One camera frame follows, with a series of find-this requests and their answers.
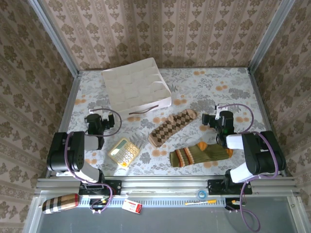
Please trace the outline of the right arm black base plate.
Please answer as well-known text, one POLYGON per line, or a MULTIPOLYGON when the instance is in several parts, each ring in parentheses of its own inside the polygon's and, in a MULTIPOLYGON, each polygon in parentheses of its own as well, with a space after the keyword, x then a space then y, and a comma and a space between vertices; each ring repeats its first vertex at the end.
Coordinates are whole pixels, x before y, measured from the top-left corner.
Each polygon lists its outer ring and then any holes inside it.
POLYGON ((224 180, 208 180, 207 188, 209 195, 239 195, 242 190, 242 183, 225 184, 224 180))

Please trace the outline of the floral tablecloth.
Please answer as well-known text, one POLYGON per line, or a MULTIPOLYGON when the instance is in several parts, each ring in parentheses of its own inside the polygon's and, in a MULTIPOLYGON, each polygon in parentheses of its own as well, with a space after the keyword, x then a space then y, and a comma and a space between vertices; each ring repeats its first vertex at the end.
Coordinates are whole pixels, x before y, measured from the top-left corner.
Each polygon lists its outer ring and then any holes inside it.
POLYGON ((205 162, 182 168, 172 167, 169 154, 175 149, 192 146, 198 142, 214 144, 216 131, 202 124, 198 117, 173 135, 164 145, 155 148, 148 140, 149 133, 163 123, 171 114, 193 109, 199 115, 215 114, 215 105, 229 105, 234 115, 236 132, 246 129, 265 131, 266 126, 246 68, 162 68, 165 83, 172 94, 169 107, 145 114, 122 118, 115 116, 115 127, 105 131, 102 150, 87 151, 86 161, 103 171, 105 176, 196 176, 222 175, 226 170, 244 163, 242 150, 235 150, 231 158, 205 162), (139 155, 126 168, 119 166, 108 152, 122 138, 129 139, 140 149, 139 155))

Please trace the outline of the plaid rolled cloth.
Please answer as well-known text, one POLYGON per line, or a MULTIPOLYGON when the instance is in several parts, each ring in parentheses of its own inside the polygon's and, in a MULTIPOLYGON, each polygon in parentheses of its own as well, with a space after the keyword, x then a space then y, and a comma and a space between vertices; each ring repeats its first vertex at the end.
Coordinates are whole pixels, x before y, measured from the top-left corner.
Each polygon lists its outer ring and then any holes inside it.
POLYGON ((78 194, 68 194, 46 200, 42 205, 44 214, 52 214, 76 208, 80 203, 78 194))

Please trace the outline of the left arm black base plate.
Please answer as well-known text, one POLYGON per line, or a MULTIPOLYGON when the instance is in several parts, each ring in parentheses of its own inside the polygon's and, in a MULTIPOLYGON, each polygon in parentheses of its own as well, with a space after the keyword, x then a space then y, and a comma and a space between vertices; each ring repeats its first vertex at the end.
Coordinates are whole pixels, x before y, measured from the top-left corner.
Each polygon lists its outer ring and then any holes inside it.
MULTIPOLYGON (((106 180, 106 185, 110 186, 112 189, 112 195, 121 194, 121 180, 106 180)), ((102 195, 109 196, 110 190, 108 187, 100 184, 90 185, 86 183, 81 183, 79 187, 79 195, 102 195)))

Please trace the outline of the aluminium corner post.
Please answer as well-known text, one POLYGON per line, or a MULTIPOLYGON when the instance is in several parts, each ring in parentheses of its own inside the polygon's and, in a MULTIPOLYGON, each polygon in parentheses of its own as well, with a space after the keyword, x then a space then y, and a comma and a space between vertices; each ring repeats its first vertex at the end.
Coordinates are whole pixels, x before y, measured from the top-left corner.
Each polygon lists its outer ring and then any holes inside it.
POLYGON ((250 64, 248 66, 248 70, 250 74, 254 74, 256 69, 259 67, 262 59, 267 53, 271 43, 273 42, 276 34, 280 30, 286 16, 291 10, 295 0, 281 0, 281 3, 274 13, 274 16, 261 40, 258 48, 256 49, 254 56, 252 57, 250 64))
POLYGON ((79 69, 77 68, 75 62, 73 61, 56 27, 54 26, 54 23, 50 18, 47 10, 45 9, 42 0, 28 0, 28 1, 30 5, 33 7, 38 18, 40 19, 44 29, 48 33, 56 49, 63 58, 67 68, 69 69, 73 77, 77 78, 79 75, 79 69))

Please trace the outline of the yellow white pen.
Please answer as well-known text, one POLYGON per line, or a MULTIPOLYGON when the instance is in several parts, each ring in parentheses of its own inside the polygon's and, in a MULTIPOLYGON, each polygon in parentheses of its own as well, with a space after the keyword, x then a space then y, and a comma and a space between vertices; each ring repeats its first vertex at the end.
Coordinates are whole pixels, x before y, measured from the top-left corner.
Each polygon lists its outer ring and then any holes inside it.
POLYGON ((197 204, 216 204, 217 200, 205 200, 205 201, 196 201, 196 202, 186 202, 185 205, 197 205, 197 204))

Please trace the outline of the grey metal shelf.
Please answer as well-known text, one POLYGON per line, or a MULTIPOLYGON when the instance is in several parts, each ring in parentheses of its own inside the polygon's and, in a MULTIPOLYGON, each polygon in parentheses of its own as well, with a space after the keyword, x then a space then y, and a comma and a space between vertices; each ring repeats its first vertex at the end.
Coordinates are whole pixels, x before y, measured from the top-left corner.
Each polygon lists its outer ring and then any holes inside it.
POLYGON ((77 207, 54 214, 41 208, 27 217, 22 233, 311 233, 302 202, 290 198, 248 197, 248 213, 223 207, 143 205, 140 214, 109 207, 102 214, 77 207))

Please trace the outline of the long aluminium frame rail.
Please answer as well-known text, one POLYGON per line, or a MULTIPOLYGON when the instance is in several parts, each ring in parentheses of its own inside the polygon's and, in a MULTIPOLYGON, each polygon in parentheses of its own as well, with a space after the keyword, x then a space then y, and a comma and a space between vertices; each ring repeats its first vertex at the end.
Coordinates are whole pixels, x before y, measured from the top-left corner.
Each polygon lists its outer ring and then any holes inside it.
MULTIPOLYGON (((208 180, 221 180, 222 176, 116 176, 107 180, 121 180, 121 193, 128 196, 195 196, 199 189, 207 187, 208 180)), ((72 177, 39 179, 36 195, 64 195, 77 193, 80 182, 72 177)), ((298 196, 299 188, 292 177, 258 179, 251 182, 257 197, 298 196)))

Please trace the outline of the small red white box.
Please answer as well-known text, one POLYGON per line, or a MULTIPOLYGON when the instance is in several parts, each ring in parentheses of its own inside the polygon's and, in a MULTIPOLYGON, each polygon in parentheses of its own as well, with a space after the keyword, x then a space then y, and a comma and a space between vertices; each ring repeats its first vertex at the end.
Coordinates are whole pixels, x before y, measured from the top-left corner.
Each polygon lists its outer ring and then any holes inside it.
POLYGON ((135 213, 135 214, 140 214, 142 207, 143 207, 142 204, 135 202, 135 201, 132 201, 132 200, 128 200, 128 199, 125 199, 123 204, 122 204, 123 210, 129 211, 129 212, 135 213))

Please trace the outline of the yellow calculator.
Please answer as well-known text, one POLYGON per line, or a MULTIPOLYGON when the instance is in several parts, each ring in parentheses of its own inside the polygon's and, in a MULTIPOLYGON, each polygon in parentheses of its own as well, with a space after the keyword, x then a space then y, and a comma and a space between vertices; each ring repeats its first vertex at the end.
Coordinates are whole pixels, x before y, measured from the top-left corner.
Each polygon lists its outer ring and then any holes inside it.
POLYGON ((122 138, 108 153, 119 166, 128 167, 139 155, 140 149, 126 138, 122 138))

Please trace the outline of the aluminium table side rail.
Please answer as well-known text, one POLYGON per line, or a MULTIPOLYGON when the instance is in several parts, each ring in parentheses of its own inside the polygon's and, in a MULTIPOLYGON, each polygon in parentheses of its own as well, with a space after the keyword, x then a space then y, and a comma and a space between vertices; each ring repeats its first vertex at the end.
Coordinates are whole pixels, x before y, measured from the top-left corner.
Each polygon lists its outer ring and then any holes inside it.
POLYGON ((57 177, 57 174, 60 174, 60 177, 72 177, 68 170, 65 169, 65 172, 59 171, 58 165, 65 165, 64 161, 64 151, 66 139, 68 137, 68 129, 70 124, 70 119, 72 111, 74 108, 74 103, 76 100, 77 93, 79 91, 79 86, 81 82, 81 77, 77 76, 72 83, 72 87, 69 93, 65 111, 61 120, 61 124, 57 133, 54 134, 52 143, 48 152, 46 165, 47 172, 45 178, 57 177))
POLYGON ((250 73, 249 76, 267 131, 251 132, 242 137, 243 142, 246 144, 244 148, 245 161, 248 170, 254 176, 258 175, 267 179, 273 179, 279 172, 285 170, 286 161, 280 145, 271 131, 255 77, 250 73))

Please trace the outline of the brown argyle sock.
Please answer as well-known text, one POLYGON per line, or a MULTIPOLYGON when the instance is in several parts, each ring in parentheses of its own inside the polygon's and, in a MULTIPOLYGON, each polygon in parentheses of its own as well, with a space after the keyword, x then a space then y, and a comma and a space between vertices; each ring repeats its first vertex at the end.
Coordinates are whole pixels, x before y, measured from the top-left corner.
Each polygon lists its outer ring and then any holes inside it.
POLYGON ((197 116, 198 113, 193 109, 185 109, 178 114, 169 115, 161 125, 149 134, 149 142, 155 148, 161 147, 170 137, 192 123, 197 116))

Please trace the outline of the white divided organizer box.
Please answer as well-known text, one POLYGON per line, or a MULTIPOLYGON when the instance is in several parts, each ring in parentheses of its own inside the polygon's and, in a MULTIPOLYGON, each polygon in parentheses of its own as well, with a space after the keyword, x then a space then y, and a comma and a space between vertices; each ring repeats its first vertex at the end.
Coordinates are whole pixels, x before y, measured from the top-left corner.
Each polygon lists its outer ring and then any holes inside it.
POLYGON ((172 94, 154 58, 102 72, 112 110, 124 118, 169 107, 172 94))

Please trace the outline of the green striped sock orange toe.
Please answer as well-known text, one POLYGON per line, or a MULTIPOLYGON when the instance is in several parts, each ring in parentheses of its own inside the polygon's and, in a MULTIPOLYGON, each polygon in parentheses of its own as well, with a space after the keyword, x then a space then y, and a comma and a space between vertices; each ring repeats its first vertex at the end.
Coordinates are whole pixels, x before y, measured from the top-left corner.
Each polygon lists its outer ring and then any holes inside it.
POLYGON ((225 149, 218 144, 199 142, 193 146, 170 152, 172 167, 185 167, 193 164, 221 161, 231 158, 233 149, 225 149))

